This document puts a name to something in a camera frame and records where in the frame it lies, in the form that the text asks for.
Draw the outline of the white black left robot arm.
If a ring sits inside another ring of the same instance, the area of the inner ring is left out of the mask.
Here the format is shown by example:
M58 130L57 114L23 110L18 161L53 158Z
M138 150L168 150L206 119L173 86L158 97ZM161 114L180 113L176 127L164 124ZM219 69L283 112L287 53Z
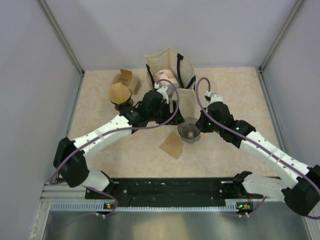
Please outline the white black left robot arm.
M182 123L180 101L180 98L172 100L165 90L159 89L147 92L137 105L120 105L119 113L103 126L81 137L59 141L53 159L55 173L70 188L95 189L102 198L109 198L114 191L112 180L101 171L89 169L89 160L117 140L148 130L150 122L155 122L157 127Z

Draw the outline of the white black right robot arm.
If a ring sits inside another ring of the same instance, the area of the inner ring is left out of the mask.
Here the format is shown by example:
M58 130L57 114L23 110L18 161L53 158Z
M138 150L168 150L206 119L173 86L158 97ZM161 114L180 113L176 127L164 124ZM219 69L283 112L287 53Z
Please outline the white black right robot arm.
M200 108L197 122L202 133L217 133L227 143L251 154L274 171L277 178L252 172L236 175L233 192L239 198L259 194L284 202L294 213L309 219L320 202L320 167L313 167L288 155L259 133L245 120L235 120L221 100Z

